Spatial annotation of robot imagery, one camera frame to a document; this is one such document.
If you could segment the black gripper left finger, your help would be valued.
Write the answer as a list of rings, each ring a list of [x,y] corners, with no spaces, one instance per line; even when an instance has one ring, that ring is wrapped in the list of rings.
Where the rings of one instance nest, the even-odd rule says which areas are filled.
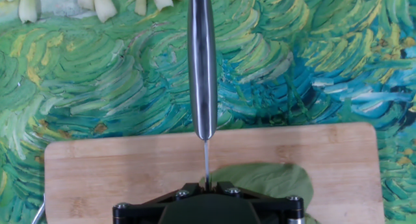
[[[134,224],[144,218],[160,217],[164,209],[176,201],[201,195],[207,190],[198,183],[186,183],[182,188],[142,204],[118,203],[112,208],[113,224]]]

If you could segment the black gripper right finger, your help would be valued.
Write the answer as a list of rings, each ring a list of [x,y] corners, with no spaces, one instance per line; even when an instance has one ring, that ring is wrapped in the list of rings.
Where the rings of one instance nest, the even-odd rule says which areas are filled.
[[[265,212],[276,213],[279,217],[279,223],[305,223],[304,199],[297,195],[273,198],[251,190],[239,188],[231,182],[209,184],[209,192],[244,199],[253,206],[256,214]]]

